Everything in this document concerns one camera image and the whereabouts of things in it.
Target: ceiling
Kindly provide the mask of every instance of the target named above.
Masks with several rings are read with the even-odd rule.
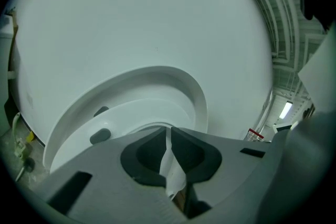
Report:
[[[326,33],[317,19],[306,20],[304,18],[300,10],[300,0],[256,1],[268,28],[274,62],[274,98],[265,120],[265,125],[272,126],[275,123],[291,122],[297,119],[302,115],[304,108],[310,104],[310,97],[299,80],[298,72],[318,49]],[[286,57],[286,36],[289,41],[287,42],[289,60],[279,63],[278,59],[284,61]],[[293,106],[285,119],[281,120],[279,115],[287,101],[293,102]]]

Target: floor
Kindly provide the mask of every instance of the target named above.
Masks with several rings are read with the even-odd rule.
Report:
[[[22,120],[17,122],[16,135],[26,141],[26,137],[29,134],[29,130]],[[42,164],[44,147],[34,139],[27,145],[31,149],[29,155],[35,161],[35,167],[31,173],[24,172],[18,181],[25,187],[34,190],[40,182],[42,182],[48,175],[49,170],[45,169]],[[0,157],[7,167],[9,175],[13,178],[19,174],[23,162],[14,155],[14,142],[12,136],[12,129],[0,137]]]

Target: ceiling light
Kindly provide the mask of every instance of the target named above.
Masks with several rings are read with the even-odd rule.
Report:
[[[289,111],[290,108],[292,107],[292,105],[293,105],[292,102],[287,102],[287,103],[285,104],[285,107],[284,107],[282,113],[280,114],[280,117],[279,117],[279,118],[284,119],[285,116],[287,115],[288,111]]]

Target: fluorescent light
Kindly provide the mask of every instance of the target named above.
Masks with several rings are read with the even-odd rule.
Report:
[[[280,117],[279,117],[279,118],[284,119],[285,116],[287,115],[288,111],[289,111],[290,108],[292,107],[292,105],[293,105],[293,103],[291,103],[291,102],[287,102],[287,103],[285,104],[285,107],[284,107],[282,113],[280,114]]]

